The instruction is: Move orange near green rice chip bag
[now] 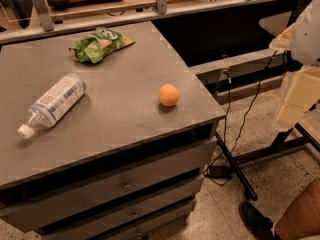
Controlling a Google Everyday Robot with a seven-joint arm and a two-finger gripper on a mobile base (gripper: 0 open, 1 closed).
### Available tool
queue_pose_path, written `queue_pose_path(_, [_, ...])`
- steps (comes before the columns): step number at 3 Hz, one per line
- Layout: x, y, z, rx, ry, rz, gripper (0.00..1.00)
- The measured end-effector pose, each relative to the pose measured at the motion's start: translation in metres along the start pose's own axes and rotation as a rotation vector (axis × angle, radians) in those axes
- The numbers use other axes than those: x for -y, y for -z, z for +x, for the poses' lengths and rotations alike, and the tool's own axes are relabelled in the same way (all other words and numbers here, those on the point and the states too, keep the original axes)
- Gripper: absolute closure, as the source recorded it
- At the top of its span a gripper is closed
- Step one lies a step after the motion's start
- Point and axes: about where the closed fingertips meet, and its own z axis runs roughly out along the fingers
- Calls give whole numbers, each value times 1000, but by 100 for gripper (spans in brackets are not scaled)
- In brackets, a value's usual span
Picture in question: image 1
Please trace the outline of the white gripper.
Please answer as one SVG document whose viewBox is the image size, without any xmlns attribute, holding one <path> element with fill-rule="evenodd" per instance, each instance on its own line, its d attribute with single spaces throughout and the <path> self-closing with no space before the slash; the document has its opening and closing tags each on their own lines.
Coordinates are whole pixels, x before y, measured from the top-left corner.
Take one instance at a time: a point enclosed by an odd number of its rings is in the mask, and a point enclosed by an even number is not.
<svg viewBox="0 0 320 240">
<path fill-rule="evenodd" d="M 269 47 L 291 48 L 292 58 L 305 64 L 285 84 L 286 94 L 275 118 L 282 127 L 292 128 L 320 99 L 320 0 L 312 0 Z"/>
</svg>

